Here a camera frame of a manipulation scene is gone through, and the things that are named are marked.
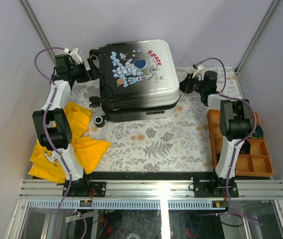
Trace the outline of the black suitcase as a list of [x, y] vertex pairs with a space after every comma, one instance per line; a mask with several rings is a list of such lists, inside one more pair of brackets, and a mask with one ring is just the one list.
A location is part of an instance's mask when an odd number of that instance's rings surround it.
[[180, 99], [179, 81], [170, 47], [153, 39], [107, 44], [91, 49], [90, 67], [99, 63], [99, 96], [89, 98], [91, 109], [101, 108], [93, 122], [122, 122], [166, 118]]

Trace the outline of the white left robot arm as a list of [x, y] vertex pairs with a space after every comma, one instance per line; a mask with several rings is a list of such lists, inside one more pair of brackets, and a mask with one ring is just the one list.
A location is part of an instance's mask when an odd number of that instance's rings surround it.
[[63, 195], [86, 197], [91, 191], [91, 184], [71, 145], [73, 135], [64, 108], [73, 85], [88, 82], [90, 76], [75, 50], [65, 50], [55, 56], [55, 63], [49, 80], [49, 96], [44, 106], [33, 112], [32, 119], [39, 144], [51, 152], [50, 159], [59, 163], [65, 173]]

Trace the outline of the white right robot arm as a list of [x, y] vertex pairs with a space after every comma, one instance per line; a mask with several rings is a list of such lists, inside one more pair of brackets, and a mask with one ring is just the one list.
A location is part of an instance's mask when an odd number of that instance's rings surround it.
[[249, 101], [220, 94], [217, 91], [217, 73], [214, 71], [205, 72], [203, 79], [196, 74], [187, 74], [179, 89], [186, 94], [199, 93], [205, 106], [220, 111], [219, 129], [223, 139], [219, 161], [209, 181], [193, 181], [195, 197], [238, 197], [234, 191], [237, 187], [235, 166], [241, 146], [255, 128]]

